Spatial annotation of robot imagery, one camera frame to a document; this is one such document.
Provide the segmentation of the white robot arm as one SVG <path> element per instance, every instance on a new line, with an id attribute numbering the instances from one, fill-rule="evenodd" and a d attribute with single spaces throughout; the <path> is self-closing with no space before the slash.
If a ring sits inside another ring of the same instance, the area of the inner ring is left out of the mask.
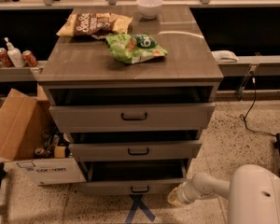
<path id="1" fill-rule="evenodd" d="M 228 200 L 228 224 L 280 224 L 280 177 L 257 165 L 239 167 L 230 181 L 197 173 L 168 195 L 175 206 L 220 196 Z"/>

